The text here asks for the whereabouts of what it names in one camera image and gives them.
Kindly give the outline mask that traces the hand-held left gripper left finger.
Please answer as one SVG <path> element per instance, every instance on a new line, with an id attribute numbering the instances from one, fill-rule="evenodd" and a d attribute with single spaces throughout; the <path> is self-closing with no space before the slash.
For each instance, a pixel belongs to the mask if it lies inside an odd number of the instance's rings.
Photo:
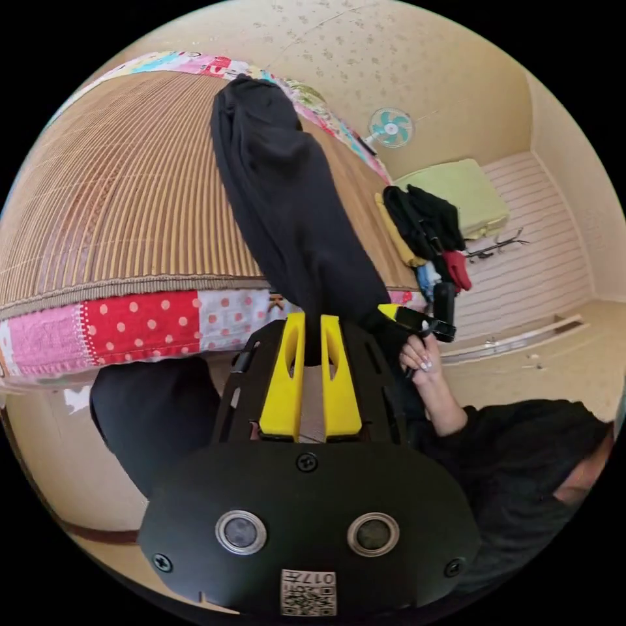
<path id="1" fill-rule="evenodd" d="M 280 335 L 276 360 L 259 419 L 264 438 L 297 441 L 300 433 L 305 368 L 305 314 L 290 314 Z"/>

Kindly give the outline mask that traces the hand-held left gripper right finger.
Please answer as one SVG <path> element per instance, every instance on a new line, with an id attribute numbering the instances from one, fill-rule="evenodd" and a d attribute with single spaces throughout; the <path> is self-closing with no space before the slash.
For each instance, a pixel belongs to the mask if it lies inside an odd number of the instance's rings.
<path id="1" fill-rule="evenodd" d="M 320 331 L 325 438 L 357 438 L 362 422 L 339 318 L 323 315 Z"/>

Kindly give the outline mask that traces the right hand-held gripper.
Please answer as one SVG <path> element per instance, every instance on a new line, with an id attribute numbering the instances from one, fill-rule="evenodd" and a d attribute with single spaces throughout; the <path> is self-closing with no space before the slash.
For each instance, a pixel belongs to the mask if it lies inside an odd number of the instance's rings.
<path id="1" fill-rule="evenodd" d="M 390 320 L 396 321 L 411 333 L 419 337 L 423 346 L 429 336 L 437 341 L 449 344 L 456 339 L 456 327 L 447 321 L 432 317 L 424 312 L 406 308 L 398 303 L 385 303 L 378 310 Z"/>

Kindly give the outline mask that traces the person's right hand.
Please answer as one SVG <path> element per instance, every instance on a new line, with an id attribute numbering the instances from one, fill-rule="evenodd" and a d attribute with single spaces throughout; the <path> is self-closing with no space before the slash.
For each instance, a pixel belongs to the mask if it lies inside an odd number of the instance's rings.
<path id="1" fill-rule="evenodd" d="M 411 335 L 403 345 L 399 363 L 407 377 L 417 387 L 427 387 L 443 380 L 441 354 L 433 334 Z"/>

